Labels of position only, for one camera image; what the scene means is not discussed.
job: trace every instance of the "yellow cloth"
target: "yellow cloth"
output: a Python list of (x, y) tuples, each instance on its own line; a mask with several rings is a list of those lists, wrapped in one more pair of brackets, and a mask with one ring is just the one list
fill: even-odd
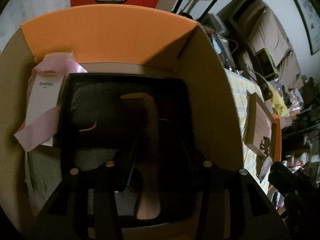
[(288, 117), (290, 116), (289, 110), (284, 104), (284, 100), (282, 97), (277, 93), (277, 91), (274, 89), (272, 85), (269, 84), (270, 90), (272, 92), (272, 107), (277, 112), (277, 114), (281, 117)]

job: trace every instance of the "white cord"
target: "white cord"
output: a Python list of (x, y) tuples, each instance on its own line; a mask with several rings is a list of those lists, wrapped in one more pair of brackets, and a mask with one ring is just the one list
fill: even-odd
[(225, 37), (223, 37), (223, 38), (227, 41), (233, 41), (236, 44), (236, 48), (231, 52), (231, 54), (233, 54), (239, 48), (239, 43), (233, 39), (229, 39), (229, 38), (225, 38)]
[(247, 67), (247, 70), (248, 71), (251, 71), (251, 72), (254, 72), (254, 73), (256, 73), (256, 74), (258, 74), (260, 77), (262, 77), (263, 78), (263, 80), (268, 84), (268, 81), (260, 74), (260, 73), (258, 73), (258, 72), (256, 72), (256, 71), (254, 71), (254, 70), (251, 70), (251, 69), (249, 69), (248, 67)]

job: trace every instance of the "wooden tray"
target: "wooden tray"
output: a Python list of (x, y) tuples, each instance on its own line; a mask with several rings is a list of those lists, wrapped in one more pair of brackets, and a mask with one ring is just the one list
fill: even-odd
[(272, 114), (257, 93), (249, 96), (249, 114), (247, 132), (244, 144), (256, 155), (266, 157), (260, 149), (264, 137), (270, 139), (270, 156), (273, 158), (276, 150), (276, 122)]

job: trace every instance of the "cable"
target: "cable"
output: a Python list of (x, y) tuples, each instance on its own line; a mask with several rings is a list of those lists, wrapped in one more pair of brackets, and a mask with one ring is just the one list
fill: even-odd
[[(242, 69), (242, 70), (245, 71), (245, 72), (256, 82), (257, 85), (259, 85), (258, 82), (257, 82), (257, 80), (256, 80), (255, 78), (253, 78), (252, 75), (250, 75), (250, 73), (249, 73), (247, 70), (245, 70), (245, 69)], [(263, 80), (266, 82), (266, 84), (269, 86), (268, 81), (267, 81), (261, 74), (259, 74), (258, 72), (254, 71), (254, 70), (251, 70), (251, 69), (248, 69), (248, 70), (251, 71), (251, 72), (254, 72), (254, 73), (258, 74), (260, 77), (262, 77), (262, 79), (263, 79)]]
[(225, 38), (225, 37), (223, 37), (223, 38), (227, 41), (233, 41), (236, 44), (236, 48), (231, 52), (231, 54), (233, 54), (239, 48), (239, 43), (233, 39), (229, 39), (229, 38)]
[(92, 127), (88, 128), (88, 129), (80, 129), (79, 132), (91, 131), (94, 128), (96, 128), (96, 126), (97, 126), (97, 122), (95, 121), (94, 125)]

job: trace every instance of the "paper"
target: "paper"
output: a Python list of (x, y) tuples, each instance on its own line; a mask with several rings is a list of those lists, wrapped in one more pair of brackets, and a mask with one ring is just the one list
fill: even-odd
[(10, 0), (0, 14), (0, 54), (23, 22), (68, 7), (70, 0)]
[(26, 120), (14, 135), (28, 152), (39, 144), (53, 146), (52, 137), (58, 131), (58, 104), (63, 79), (70, 73), (87, 71), (74, 61), (73, 53), (47, 54), (31, 72), (27, 88)]
[(260, 174), (257, 174), (257, 177), (260, 183), (263, 181), (264, 177), (267, 175), (272, 164), (273, 164), (272, 158), (270, 156), (267, 156), (267, 158), (263, 161)]

